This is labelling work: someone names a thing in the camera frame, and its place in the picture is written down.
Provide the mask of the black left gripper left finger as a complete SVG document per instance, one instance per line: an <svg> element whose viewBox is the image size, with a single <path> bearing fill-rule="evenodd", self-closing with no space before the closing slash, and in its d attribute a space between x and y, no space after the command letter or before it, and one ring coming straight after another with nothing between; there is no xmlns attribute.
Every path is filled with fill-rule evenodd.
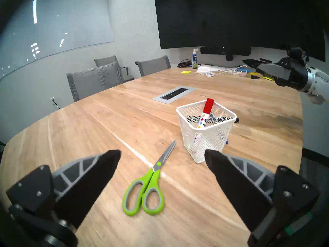
<svg viewBox="0 0 329 247"><path fill-rule="evenodd" d="M6 195L32 216L65 220L79 228L93 204L113 177L120 150L80 158L51 172L41 165L13 184Z"/></svg>

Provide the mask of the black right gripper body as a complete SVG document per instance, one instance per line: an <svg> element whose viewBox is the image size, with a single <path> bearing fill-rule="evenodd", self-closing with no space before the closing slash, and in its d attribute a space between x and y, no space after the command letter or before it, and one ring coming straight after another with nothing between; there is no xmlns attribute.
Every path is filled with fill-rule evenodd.
<svg viewBox="0 0 329 247"><path fill-rule="evenodd" d="M274 76L276 85L282 87L290 87L297 91L302 90L308 81L308 71L306 70L303 59L294 59L291 57L282 58L275 65L281 66L284 69L290 70L288 80L284 80Z"/></svg>

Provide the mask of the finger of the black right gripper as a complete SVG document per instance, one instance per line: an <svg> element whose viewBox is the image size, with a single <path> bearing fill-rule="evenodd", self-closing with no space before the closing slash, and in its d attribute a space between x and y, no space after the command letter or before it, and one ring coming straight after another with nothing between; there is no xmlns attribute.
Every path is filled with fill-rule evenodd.
<svg viewBox="0 0 329 247"><path fill-rule="evenodd" d="M271 64L271 61L263 58L259 60L248 58L244 59L243 63L251 68L257 69L260 64Z"/></svg>
<svg viewBox="0 0 329 247"><path fill-rule="evenodd" d="M257 66L257 69L271 75L277 78L280 78L282 80L289 80L290 74L291 74L291 70L290 69L286 69L280 65L276 65L276 64L270 64L270 63L265 63L265 64L259 64Z"/></svg>

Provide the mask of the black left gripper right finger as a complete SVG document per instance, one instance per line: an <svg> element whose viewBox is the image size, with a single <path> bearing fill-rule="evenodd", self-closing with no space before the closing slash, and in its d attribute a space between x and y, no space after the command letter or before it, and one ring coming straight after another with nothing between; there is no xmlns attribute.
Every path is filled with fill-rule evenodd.
<svg viewBox="0 0 329 247"><path fill-rule="evenodd" d="M289 167L260 164L206 149L205 162L250 232L284 231L311 211L320 191Z"/></svg>

